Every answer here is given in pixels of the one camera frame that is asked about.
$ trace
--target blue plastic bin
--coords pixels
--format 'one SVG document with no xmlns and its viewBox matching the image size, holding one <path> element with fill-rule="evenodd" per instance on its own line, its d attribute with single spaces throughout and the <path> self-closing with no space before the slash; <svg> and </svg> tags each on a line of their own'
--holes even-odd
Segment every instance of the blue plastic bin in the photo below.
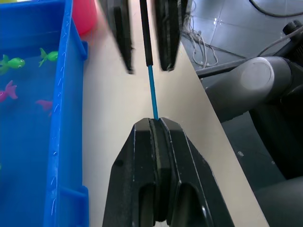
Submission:
<svg viewBox="0 0 303 227">
<path fill-rule="evenodd" d="M 89 226 L 88 190 L 82 186 L 88 45 L 71 10 L 71 0 L 0 4 L 0 61 L 3 54 L 25 60 L 0 75 L 0 91 L 13 80 L 18 96 L 0 102 L 1 227 Z M 39 67 L 39 48 L 58 51 L 57 61 Z M 52 101 L 52 109 L 44 111 L 37 100 Z"/>
</svg>

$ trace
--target blue stick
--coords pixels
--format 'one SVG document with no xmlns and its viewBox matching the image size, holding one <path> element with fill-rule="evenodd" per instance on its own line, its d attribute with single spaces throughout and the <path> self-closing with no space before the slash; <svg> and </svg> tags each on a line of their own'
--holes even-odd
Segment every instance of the blue stick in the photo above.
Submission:
<svg viewBox="0 0 303 227">
<path fill-rule="evenodd" d="M 154 119 L 159 120 L 157 100 L 156 100 L 156 91 L 155 91 L 155 82 L 153 80 L 152 65 L 148 66 L 148 75 L 150 78 L 150 86 L 151 86 L 151 96 L 152 96 L 151 103 L 152 103 L 153 117 L 154 117 Z"/>
</svg>

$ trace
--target water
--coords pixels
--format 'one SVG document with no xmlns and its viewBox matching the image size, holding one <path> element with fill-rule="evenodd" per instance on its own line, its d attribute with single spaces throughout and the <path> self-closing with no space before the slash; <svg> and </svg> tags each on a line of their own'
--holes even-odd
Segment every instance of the water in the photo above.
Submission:
<svg viewBox="0 0 303 227">
<path fill-rule="evenodd" d="M 18 96 L 0 103 L 0 225 L 4 227 L 43 225 L 51 110 L 44 111 L 36 101 L 52 101 L 56 62 L 47 60 L 39 68 L 39 48 L 0 50 L 1 60 L 6 54 L 26 62 L 0 76 L 0 90 L 12 80 Z M 42 48 L 49 53 L 58 45 Z"/>
</svg>

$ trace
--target table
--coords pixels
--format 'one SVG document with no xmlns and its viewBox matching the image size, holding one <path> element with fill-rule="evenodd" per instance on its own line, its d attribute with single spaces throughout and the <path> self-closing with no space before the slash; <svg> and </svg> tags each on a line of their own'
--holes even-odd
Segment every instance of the table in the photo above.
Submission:
<svg viewBox="0 0 303 227">
<path fill-rule="evenodd" d="M 132 126 L 153 117 L 139 0 L 130 15 L 135 75 L 128 75 L 102 12 L 90 45 L 83 85 L 83 184 L 89 189 L 90 226 L 100 227 L 111 166 Z M 159 117 L 178 122 L 210 164 L 236 227 L 268 227 L 219 120 L 182 44 L 175 70 L 163 72 L 148 2 Z"/>
</svg>

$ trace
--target toy fish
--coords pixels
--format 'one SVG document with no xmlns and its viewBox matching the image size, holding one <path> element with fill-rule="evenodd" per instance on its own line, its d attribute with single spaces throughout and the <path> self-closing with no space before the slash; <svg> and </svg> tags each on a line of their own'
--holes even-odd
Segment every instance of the toy fish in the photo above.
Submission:
<svg viewBox="0 0 303 227">
<path fill-rule="evenodd" d="M 0 75 L 6 73 L 9 68 L 18 69 L 22 68 L 25 65 L 25 61 L 21 58 L 9 59 L 7 55 L 3 55 L 2 61 L 0 61 Z"/>
<path fill-rule="evenodd" d="M 37 104 L 41 105 L 44 111 L 49 111 L 53 107 L 53 102 L 52 101 L 46 101 L 46 100 L 38 100 L 36 101 Z"/>
<path fill-rule="evenodd" d="M 42 61 L 39 62 L 39 67 L 45 62 L 46 60 L 50 61 L 56 61 L 58 58 L 58 52 L 57 51 L 52 51 L 49 54 L 47 54 L 42 48 L 40 48 L 41 51 L 41 58 L 43 58 Z"/>
<path fill-rule="evenodd" d="M 5 87 L 5 91 L 0 91 L 0 103 L 3 102 L 8 96 L 12 99 L 18 98 L 16 95 L 16 87 L 17 85 L 13 85 L 13 81 L 11 80 Z"/>
</svg>

